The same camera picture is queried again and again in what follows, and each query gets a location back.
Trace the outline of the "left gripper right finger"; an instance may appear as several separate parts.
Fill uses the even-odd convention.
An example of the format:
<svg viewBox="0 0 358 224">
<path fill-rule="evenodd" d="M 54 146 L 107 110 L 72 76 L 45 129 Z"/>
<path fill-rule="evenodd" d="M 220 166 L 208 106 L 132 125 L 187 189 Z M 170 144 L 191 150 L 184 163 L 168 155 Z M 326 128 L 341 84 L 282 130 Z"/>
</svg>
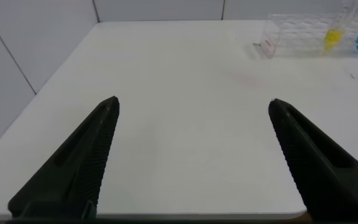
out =
<svg viewBox="0 0 358 224">
<path fill-rule="evenodd" d="M 358 160 L 291 104 L 268 114 L 308 213 L 318 222 L 358 222 Z"/>
</svg>

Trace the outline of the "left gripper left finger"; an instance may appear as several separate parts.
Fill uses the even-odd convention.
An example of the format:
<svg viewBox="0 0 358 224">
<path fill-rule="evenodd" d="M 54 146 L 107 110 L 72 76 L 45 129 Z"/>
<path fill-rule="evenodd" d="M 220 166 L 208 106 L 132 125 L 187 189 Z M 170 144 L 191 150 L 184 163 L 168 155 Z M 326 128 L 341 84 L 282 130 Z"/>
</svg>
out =
<svg viewBox="0 0 358 224">
<path fill-rule="evenodd" d="M 10 199 L 13 218 L 95 218 L 119 109 L 100 102 Z"/>
</svg>

